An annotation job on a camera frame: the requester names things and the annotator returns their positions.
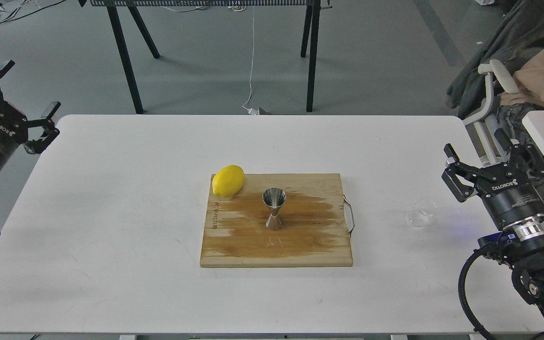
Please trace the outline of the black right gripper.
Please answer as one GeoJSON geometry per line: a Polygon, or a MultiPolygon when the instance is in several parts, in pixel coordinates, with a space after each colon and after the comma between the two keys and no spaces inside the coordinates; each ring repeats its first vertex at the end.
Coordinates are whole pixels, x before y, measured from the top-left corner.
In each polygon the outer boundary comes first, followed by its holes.
{"type": "Polygon", "coordinates": [[[451,144],[444,147],[447,163],[441,178],[460,203],[475,195],[476,189],[499,231],[531,217],[544,221],[544,203],[529,182],[544,179],[544,159],[538,148],[512,141],[502,128],[494,132],[494,137],[508,154],[507,161],[500,163],[497,173],[491,176],[494,181],[487,179],[485,170],[462,163],[451,144]]]}

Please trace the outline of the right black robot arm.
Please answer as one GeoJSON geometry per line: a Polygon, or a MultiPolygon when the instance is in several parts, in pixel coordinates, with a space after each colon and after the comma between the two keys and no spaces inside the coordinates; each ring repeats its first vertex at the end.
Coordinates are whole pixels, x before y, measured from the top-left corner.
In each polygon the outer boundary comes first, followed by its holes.
{"type": "MultiPolygon", "coordinates": [[[[458,281],[459,301],[474,331],[488,340],[494,336],[478,321],[466,298],[466,276],[471,265],[483,256],[507,265],[512,285],[527,304],[538,307],[544,318],[544,203],[530,177],[544,175],[544,160],[533,144],[518,144],[503,129],[496,130],[508,160],[485,168],[462,163],[451,144],[442,179],[458,202],[479,196],[497,227],[496,234],[478,239],[479,249],[463,265],[458,281]]],[[[544,340],[544,332],[536,338],[544,340]]]]}

